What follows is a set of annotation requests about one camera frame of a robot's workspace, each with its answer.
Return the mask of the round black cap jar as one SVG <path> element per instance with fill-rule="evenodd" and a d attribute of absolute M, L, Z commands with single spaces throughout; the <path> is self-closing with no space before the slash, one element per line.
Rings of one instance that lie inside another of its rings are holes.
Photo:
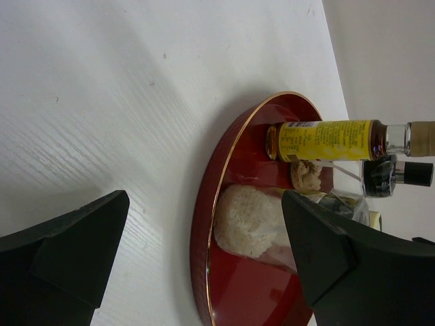
<path fill-rule="evenodd" d="M 398 184 L 430 187 L 433 176 L 433 163 L 400 161 L 396 155 L 375 161 L 299 161 L 290 164 L 291 183 L 302 194 L 337 189 L 366 198 L 386 198 L 393 195 Z"/>

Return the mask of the yellow label bottle cork cap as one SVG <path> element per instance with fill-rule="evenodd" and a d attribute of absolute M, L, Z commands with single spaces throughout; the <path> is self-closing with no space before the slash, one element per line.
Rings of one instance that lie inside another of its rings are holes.
<path fill-rule="evenodd" d="M 379 160 L 387 155 L 434 155 L 434 122 L 385 125 L 379 120 L 285 122 L 269 126 L 268 157 L 282 162 L 301 160 Z"/>

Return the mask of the yellow cap white powder jar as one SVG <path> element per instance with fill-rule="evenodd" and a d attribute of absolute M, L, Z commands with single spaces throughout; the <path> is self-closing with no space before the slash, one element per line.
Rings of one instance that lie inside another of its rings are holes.
<path fill-rule="evenodd" d="M 369 222 L 372 229 L 382 231 L 382 216 L 380 212 L 369 211 Z"/>

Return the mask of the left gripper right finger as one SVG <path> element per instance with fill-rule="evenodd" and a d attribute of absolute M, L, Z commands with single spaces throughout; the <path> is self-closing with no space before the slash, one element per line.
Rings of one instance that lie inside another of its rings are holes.
<path fill-rule="evenodd" d="M 433 325 L 434 243 L 405 240 L 288 190 L 285 226 L 318 325 Z"/>

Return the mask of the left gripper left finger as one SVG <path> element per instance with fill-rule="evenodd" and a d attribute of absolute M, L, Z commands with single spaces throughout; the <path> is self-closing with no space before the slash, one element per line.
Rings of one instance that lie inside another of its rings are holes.
<path fill-rule="evenodd" d="M 101 307 L 130 200 L 114 191 L 1 237 L 2 325 L 89 325 Z"/>

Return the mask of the black lid wide jar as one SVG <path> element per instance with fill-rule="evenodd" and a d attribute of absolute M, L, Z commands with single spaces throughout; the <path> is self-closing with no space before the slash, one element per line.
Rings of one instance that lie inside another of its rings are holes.
<path fill-rule="evenodd" d="M 215 207 L 213 233 L 218 246 L 232 255 L 297 273 L 281 205 L 284 192 L 277 187 L 229 186 Z M 344 218 L 370 225 L 362 195 L 336 189 L 302 195 Z"/>

